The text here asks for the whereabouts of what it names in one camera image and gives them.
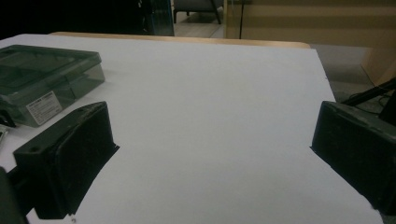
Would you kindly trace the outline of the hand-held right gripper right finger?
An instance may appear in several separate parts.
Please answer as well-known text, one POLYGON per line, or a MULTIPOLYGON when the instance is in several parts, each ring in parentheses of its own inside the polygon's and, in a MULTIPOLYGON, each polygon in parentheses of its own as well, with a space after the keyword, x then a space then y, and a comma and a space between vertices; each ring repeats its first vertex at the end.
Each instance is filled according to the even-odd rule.
POLYGON ((312 150, 375 210, 396 216, 396 126, 355 107, 324 101, 312 150))

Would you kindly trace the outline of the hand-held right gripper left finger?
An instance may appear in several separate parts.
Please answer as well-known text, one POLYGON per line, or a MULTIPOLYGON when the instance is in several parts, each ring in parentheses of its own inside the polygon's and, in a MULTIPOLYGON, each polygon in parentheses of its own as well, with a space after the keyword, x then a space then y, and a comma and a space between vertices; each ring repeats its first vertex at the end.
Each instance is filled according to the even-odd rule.
POLYGON ((21 209, 41 219, 77 212, 92 182, 117 152, 107 103, 84 105, 13 152, 21 209))

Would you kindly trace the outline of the green transparent compartment box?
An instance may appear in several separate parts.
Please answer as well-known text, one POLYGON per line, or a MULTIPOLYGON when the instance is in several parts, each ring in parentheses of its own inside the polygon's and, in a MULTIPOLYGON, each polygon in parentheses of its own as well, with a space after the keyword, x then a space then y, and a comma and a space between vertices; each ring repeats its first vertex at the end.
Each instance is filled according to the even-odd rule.
POLYGON ((0 124, 38 127, 105 81, 97 52, 0 49, 0 124))

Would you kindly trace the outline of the black stand leg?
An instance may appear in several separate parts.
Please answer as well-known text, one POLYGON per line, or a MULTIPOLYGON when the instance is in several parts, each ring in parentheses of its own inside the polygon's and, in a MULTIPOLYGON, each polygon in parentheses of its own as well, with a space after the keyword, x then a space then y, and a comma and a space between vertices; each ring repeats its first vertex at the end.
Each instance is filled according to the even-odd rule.
POLYGON ((375 86, 371 88, 368 91, 364 91, 361 93, 358 93, 357 95, 354 95, 350 97, 349 99, 343 101, 344 105, 350 105, 350 106, 355 106, 355 105, 360 105, 366 101, 369 101, 381 94, 394 91, 396 90, 396 77, 392 78, 391 80, 384 82, 378 86, 375 86))

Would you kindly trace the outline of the white foam board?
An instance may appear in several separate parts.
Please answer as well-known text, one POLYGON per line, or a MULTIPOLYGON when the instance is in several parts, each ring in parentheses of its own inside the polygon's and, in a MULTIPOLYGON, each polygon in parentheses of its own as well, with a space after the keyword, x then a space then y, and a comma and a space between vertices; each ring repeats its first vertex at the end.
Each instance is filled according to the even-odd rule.
POLYGON ((98 52, 118 152, 61 224, 383 224, 311 149, 332 90, 312 49, 61 35, 98 52))

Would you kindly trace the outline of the wooden table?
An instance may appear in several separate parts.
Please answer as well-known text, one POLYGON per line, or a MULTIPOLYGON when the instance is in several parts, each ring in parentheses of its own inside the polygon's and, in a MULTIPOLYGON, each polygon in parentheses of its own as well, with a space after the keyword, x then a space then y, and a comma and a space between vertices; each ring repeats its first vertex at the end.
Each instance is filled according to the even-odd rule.
POLYGON ((54 32, 51 33, 50 35, 106 38, 106 39, 114 38, 114 39, 152 40, 152 41, 167 41, 167 42, 179 42, 179 43, 183 42, 183 43, 201 43, 201 44, 311 49, 310 45, 306 43, 288 42, 288 41, 285 42, 285 41, 203 38, 203 37, 185 37, 185 36, 121 35, 121 34, 97 34, 97 33, 76 33, 76 32, 54 32))

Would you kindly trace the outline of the grey chair with black legs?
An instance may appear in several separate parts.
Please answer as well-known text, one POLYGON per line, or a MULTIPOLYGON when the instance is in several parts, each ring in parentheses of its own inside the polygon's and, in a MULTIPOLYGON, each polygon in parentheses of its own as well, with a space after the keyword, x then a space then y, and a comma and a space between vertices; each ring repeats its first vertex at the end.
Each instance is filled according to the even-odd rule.
POLYGON ((216 16, 218 24, 221 24, 219 8, 223 7, 224 0, 173 0, 173 20, 177 22, 177 13, 208 12, 216 16))

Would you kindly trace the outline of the light wooden wall panel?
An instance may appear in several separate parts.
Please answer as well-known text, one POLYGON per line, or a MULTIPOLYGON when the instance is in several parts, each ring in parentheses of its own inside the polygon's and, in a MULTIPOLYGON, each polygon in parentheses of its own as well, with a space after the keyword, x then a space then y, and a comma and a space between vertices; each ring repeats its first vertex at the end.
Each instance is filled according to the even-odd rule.
POLYGON ((396 77, 396 0, 224 0, 225 36, 364 47, 375 84, 396 77))

